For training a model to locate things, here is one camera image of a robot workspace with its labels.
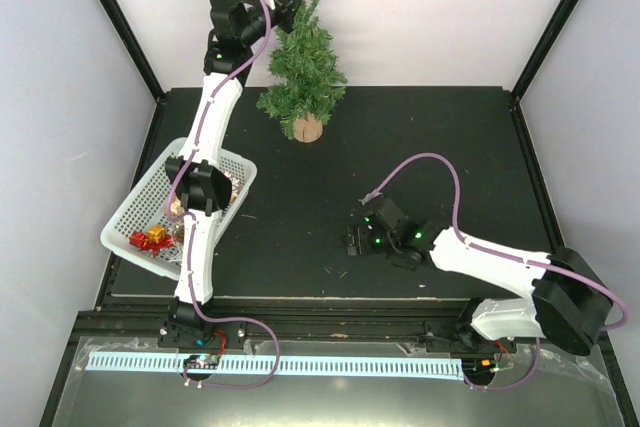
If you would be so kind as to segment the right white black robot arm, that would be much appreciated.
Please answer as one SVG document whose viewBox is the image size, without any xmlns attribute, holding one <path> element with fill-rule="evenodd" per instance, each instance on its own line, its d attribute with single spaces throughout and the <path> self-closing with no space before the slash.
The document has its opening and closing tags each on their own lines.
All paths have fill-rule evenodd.
<svg viewBox="0 0 640 427">
<path fill-rule="evenodd" d="M 399 268 L 425 266 L 510 292 L 509 299 L 469 301 L 454 326 L 457 343 L 467 350 L 534 337 L 587 356 L 613 308 L 601 279 L 573 249 L 507 248 L 439 222 L 416 222 L 383 195 L 364 204 L 361 220 L 345 228 L 342 240 L 350 256 L 383 255 Z"/>
</svg>

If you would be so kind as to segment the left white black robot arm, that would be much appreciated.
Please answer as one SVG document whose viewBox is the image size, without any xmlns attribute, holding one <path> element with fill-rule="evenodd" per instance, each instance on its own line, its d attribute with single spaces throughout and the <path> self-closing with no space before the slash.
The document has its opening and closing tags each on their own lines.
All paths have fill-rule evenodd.
<svg viewBox="0 0 640 427">
<path fill-rule="evenodd" d="M 165 169 L 168 199 L 184 212 L 181 272 L 170 304 L 170 335 L 203 347 L 214 339 L 217 322 L 204 315 L 212 300 L 216 236 L 227 207 L 240 204 L 219 165 L 228 123 L 258 57 L 275 27 L 291 32 L 303 0 L 210 0 L 212 29 L 204 57 L 201 100 L 184 146 Z"/>
</svg>

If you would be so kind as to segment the small green christmas tree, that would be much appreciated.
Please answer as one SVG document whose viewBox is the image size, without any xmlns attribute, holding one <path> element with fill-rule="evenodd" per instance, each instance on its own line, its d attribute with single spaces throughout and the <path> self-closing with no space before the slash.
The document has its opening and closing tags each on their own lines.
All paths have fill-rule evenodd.
<svg viewBox="0 0 640 427">
<path fill-rule="evenodd" d="M 346 94 L 333 36 L 319 18 L 322 0 L 303 0 L 287 33 L 276 30 L 278 46 L 268 70 L 275 82 L 262 92 L 257 108 L 276 120 L 289 140 L 312 143 L 321 137 Z"/>
</svg>

